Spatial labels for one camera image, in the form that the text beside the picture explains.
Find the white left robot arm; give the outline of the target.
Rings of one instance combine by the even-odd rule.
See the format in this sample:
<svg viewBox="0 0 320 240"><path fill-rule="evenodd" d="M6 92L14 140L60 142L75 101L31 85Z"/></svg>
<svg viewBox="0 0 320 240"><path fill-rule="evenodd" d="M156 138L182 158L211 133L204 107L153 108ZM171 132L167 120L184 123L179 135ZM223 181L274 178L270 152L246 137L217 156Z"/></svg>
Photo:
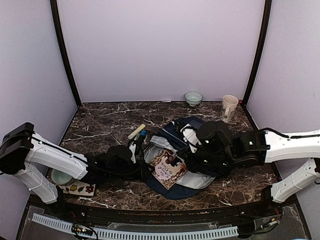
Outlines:
<svg viewBox="0 0 320 240"><path fill-rule="evenodd" d="M103 184L109 177L135 177L141 173L145 159L133 160L125 145L110 147L97 156L66 150L49 142L25 122L7 133L0 145L0 172L12 175L34 192L60 218L67 218L70 206L61 199L62 192L37 169L36 164L62 172L86 184Z"/></svg>

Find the navy blue student backpack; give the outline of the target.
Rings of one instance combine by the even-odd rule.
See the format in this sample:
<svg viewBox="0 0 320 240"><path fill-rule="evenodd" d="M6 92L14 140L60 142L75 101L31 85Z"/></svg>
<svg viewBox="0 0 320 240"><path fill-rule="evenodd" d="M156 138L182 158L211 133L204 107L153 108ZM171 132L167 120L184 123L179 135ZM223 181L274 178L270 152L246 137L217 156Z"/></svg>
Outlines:
<svg viewBox="0 0 320 240"><path fill-rule="evenodd" d="M149 146L144 150L144 160L150 165L150 161L162 150L167 149L176 154L176 156L184 163L184 160L177 155L177 152L186 147L182 136L175 130L176 123L190 124L195 128L199 128L205 123L204 120L195 116L178 118L161 128L157 134L150 139ZM155 192L161 194L169 200L182 200L191 197L201 190L208 187L216 178L225 177L227 175L205 175L202 173L187 173L169 190L156 180L151 171L143 175L144 182Z"/></svg>

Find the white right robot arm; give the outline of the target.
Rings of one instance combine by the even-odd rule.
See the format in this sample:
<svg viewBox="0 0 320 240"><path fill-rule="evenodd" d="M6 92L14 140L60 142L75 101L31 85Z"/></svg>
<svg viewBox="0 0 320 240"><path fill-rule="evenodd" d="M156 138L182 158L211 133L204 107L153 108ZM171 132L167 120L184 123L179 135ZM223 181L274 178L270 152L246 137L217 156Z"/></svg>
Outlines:
<svg viewBox="0 0 320 240"><path fill-rule="evenodd" d="M290 176L266 187L265 197L255 205L255 213L266 217L290 196L320 177L320 132L281 133L272 128L252 130L233 136L228 125L207 121L199 128L177 122L175 131L186 147L178 151L189 171L225 176L233 168L251 168L289 159L307 161Z"/></svg>

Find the patterned notebook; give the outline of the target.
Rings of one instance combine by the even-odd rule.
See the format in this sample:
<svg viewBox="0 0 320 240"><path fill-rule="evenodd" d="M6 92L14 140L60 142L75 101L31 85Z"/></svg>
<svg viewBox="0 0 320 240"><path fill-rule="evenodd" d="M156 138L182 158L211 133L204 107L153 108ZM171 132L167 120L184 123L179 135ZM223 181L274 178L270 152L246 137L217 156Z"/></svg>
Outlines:
<svg viewBox="0 0 320 240"><path fill-rule="evenodd" d="M149 164L154 167L152 175L166 190L176 184L188 171L187 166L168 149L162 149Z"/></svg>

